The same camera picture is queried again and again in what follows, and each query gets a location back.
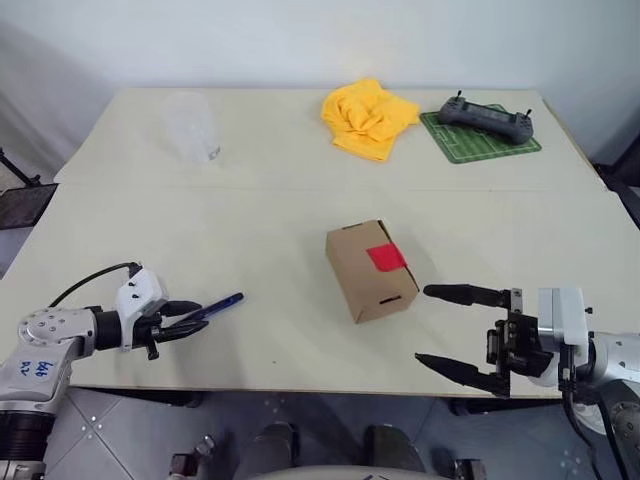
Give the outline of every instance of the blue pen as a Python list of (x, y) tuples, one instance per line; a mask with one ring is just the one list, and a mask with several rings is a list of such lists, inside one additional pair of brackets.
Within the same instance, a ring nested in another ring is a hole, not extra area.
[(216, 313), (224, 310), (225, 308), (229, 308), (235, 305), (243, 298), (244, 298), (244, 294), (234, 293), (230, 297), (224, 298), (219, 302), (214, 303), (213, 305), (209, 305), (208, 307), (204, 307), (204, 308), (201, 308), (200, 310), (196, 310), (195, 312), (190, 313), (179, 322), (174, 323), (172, 327), (180, 326), (184, 323), (197, 322), (200, 320), (204, 320), (205, 318), (210, 317), (211, 315), (215, 315)]

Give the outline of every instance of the black cable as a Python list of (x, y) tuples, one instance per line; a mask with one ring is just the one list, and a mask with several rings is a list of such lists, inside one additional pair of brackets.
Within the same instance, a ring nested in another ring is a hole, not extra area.
[(593, 474), (595, 475), (597, 480), (602, 480), (602, 476), (600, 475), (600, 471), (598, 470), (598, 466), (596, 465), (596, 450), (591, 443), (591, 440), (587, 438), (584, 434), (580, 425), (578, 425), (578, 420), (576, 419), (576, 414), (573, 411), (573, 392), (564, 391), (562, 392), (562, 407), (564, 408), (564, 414), (569, 420), (569, 424), (573, 431), (576, 432), (576, 435), (580, 437), (580, 439), (587, 446), (587, 450), (589, 452), (589, 460), (591, 461), (591, 469), (593, 470)]
[(118, 263), (117, 265), (112, 265), (110, 267), (103, 268), (102, 270), (100, 270), (100, 271), (98, 271), (96, 273), (92, 273), (88, 277), (83, 278), (78, 283), (75, 283), (75, 284), (71, 285), (64, 292), (62, 292), (58, 296), (58, 298), (56, 298), (53, 302), (51, 302), (51, 305), (49, 305), (49, 308), (57, 307), (58, 304), (62, 300), (64, 300), (66, 297), (68, 297), (71, 293), (76, 291), (81, 286), (89, 283), (91, 280), (94, 280), (94, 279), (96, 279), (98, 277), (101, 277), (102, 275), (104, 275), (106, 273), (113, 272), (115, 270), (120, 270), (121, 268), (128, 268), (129, 269), (129, 278), (131, 278), (142, 269), (142, 266), (138, 265), (135, 262), (127, 262), (127, 263)]

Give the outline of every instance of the brown cardboard box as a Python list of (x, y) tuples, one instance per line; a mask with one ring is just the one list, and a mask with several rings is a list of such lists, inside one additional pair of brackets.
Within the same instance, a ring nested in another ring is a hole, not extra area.
[(405, 310), (418, 294), (411, 271), (380, 220), (329, 232), (327, 257), (356, 323)]

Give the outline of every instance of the white wall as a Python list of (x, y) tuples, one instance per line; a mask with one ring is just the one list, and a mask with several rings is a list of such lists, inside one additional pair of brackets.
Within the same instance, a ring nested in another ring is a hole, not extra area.
[(55, 170), (121, 85), (375, 76), (389, 87), (538, 88), (607, 161), (640, 127), (639, 10), (638, 0), (7, 0), (0, 142)]

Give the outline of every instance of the green mat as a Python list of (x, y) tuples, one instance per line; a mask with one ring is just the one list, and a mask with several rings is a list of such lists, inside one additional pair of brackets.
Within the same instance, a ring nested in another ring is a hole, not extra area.
[[(487, 106), (506, 111), (502, 105)], [(522, 145), (510, 145), (475, 128), (443, 125), (438, 121), (438, 112), (421, 113), (420, 120), (451, 163), (477, 162), (542, 150), (535, 138)]]

